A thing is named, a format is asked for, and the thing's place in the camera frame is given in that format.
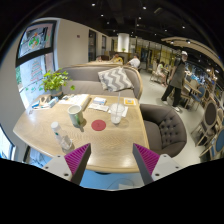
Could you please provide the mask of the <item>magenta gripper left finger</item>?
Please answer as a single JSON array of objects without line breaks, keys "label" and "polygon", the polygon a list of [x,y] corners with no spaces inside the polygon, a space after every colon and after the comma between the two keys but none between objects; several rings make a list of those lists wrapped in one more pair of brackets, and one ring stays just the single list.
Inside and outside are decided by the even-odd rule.
[{"label": "magenta gripper left finger", "polygon": [[82,180],[90,155],[91,144],[88,143],[64,156],[65,161],[72,173],[71,181],[76,185],[79,185]]}]

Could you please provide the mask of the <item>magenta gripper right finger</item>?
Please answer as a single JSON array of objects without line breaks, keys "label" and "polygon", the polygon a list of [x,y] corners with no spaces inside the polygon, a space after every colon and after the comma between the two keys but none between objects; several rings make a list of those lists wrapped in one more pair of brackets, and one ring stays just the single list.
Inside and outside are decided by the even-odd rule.
[{"label": "magenta gripper right finger", "polygon": [[152,172],[154,171],[160,156],[150,149],[136,143],[133,144],[133,155],[137,162],[143,183],[148,185],[153,181]]}]

